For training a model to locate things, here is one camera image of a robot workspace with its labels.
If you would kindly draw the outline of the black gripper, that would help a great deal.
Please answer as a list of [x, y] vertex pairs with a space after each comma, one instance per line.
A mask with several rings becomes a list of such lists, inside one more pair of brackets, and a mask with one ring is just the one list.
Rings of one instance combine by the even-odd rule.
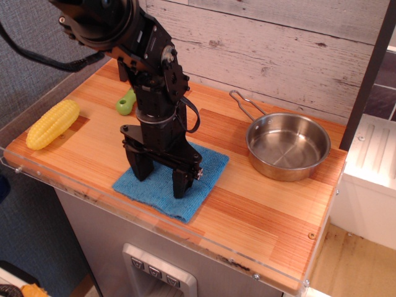
[[199, 126], [200, 118], [188, 130], [186, 118], [182, 116], [158, 122], [142, 121], [139, 126], [121, 126], [123, 146], [135, 177], [144, 181], [154, 170], [154, 162], [170, 167], [173, 169], [173, 195], [183, 198], [194, 179], [202, 176], [202, 157], [186, 140], [186, 133], [195, 132]]

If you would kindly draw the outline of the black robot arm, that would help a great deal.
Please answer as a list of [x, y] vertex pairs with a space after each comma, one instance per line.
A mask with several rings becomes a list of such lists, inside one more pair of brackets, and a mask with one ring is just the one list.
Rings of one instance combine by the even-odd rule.
[[173, 170], [173, 194], [182, 198], [202, 175], [202, 157], [187, 141], [189, 77], [170, 34], [137, 1], [55, 1], [65, 32], [118, 62], [121, 80], [137, 98], [139, 124], [124, 125], [123, 146], [140, 181], [154, 163]]

